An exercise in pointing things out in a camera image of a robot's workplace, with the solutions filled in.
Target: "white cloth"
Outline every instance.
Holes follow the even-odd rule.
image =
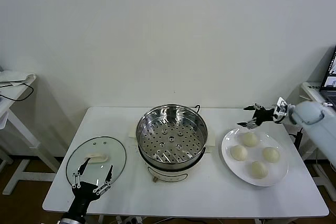
[[[10,83],[13,86],[20,85],[32,76],[34,76],[33,73],[22,73],[10,70],[2,71],[0,72],[0,87],[4,86],[6,83]]]

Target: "computer monitor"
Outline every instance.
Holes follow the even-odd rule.
[[[327,72],[325,73],[324,79],[321,83],[320,90],[335,90],[336,91],[336,48],[331,57],[331,61]]]

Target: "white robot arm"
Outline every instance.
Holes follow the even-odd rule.
[[[292,124],[301,126],[328,160],[336,166],[336,116],[330,113],[326,106],[328,105],[309,101],[292,105],[279,98],[274,109],[266,110],[257,104],[244,108],[255,110],[255,113],[252,120],[238,124],[254,129],[263,122],[281,123],[287,118]]]

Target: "white plate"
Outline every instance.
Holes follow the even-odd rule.
[[[288,173],[287,156],[280,144],[265,132],[254,131],[258,139],[260,139],[260,143],[252,148],[245,146],[248,152],[248,157],[245,161],[237,161],[231,156],[230,148],[238,144],[243,145],[239,135],[246,132],[251,131],[246,129],[234,129],[228,132],[224,136],[222,144],[219,147],[219,155],[222,156],[227,166],[234,174],[252,185],[272,186],[280,182]],[[279,162],[272,164],[264,159],[262,152],[265,147],[277,148],[280,153]],[[268,175],[265,178],[255,179],[249,174],[248,166],[254,161],[261,161],[267,166]]]

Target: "floor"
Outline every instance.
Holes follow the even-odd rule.
[[[2,191],[16,167],[19,165],[20,160],[15,160],[12,165],[7,165],[0,173],[0,191]],[[312,176],[315,175],[311,165],[307,165],[309,172]],[[331,169],[329,164],[322,164],[323,169],[328,174],[330,180],[336,186],[336,173]],[[51,172],[49,168],[39,160],[33,160],[29,163],[27,172]],[[43,200],[48,192],[51,183],[49,182],[29,182],[21,181],[17,184],[12,195],[5,196],[0,194],[0,223],[6,224],[56,224],[61,218],[62,214],[56,212],[46,212],[42,209]],[[319,187],[320,193],[326,201],[329,208],[336,213],[336,202],[332,202],[324,189]],[[154,224],[163,218],[146,218],[144,224]],[[254,224],[251,219],[192,219],[196,223],[202,224]],[[117,224],[114,216],[106,216],[104,224]],[[167,224],[193,224],[190,220],[173,219],[163,223]],[[332,214],[324,218],[307,218],[298,219],[294,224],[335,224],[336,217]]]

